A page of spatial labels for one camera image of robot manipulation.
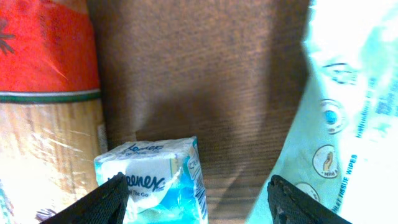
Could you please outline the teal wet wipes pack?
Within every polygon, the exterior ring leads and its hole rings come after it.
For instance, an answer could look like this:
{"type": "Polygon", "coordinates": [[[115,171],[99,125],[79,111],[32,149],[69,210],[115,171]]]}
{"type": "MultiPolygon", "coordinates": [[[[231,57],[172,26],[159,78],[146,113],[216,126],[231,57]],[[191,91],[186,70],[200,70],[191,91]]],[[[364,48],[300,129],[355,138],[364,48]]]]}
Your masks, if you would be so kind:
{"type": "Polygon", "coordinates": [[[397,222],[397,1],[311,1],[309,76],[272,169],[351,223],[397,222]]]}

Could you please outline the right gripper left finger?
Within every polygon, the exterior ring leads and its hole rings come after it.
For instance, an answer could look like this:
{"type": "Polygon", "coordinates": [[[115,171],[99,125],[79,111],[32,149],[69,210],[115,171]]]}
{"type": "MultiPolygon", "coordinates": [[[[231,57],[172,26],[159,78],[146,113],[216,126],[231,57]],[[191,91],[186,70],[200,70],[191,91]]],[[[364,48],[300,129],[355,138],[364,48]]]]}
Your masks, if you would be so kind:
{"type": "Polygon", "coordinates": [[[128,198],[126,176],[118,173],[42,224],[122,224],[128,198]]]}

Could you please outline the kleenex tissue pocket pack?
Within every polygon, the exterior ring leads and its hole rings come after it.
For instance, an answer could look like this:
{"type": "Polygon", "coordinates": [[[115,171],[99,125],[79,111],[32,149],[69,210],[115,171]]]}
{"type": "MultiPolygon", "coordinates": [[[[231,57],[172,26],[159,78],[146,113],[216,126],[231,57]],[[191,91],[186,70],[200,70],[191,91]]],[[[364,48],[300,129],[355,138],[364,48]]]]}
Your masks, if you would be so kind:
{"type": "Polygon", "coordinates": [[[208,223],[196,136],[126,142],[97,156],[94,165],[99,185],[125,175],[124,223],[208,223]]]}

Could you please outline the orange spaghetti pack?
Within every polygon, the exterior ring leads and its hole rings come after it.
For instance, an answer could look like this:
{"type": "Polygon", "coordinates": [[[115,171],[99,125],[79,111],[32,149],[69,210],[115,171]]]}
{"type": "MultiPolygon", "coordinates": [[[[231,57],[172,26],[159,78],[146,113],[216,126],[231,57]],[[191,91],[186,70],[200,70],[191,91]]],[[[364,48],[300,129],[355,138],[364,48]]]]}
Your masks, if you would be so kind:
{"type": "Polygon", "coordinates": [[[40,223],[96,188],[100,96],[85,1],[1,1],[2,223],[40,223]]]}

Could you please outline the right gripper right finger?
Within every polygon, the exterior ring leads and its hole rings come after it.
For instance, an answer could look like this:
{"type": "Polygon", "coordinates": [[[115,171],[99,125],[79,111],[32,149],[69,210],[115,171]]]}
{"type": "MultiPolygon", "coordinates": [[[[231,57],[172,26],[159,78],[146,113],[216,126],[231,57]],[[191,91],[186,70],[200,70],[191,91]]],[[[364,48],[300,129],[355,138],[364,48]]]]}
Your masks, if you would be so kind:
{"type": "Polygon", "coordinates": [[[351,224],[279,175],[267,193],[273,224],[351,224]]]}

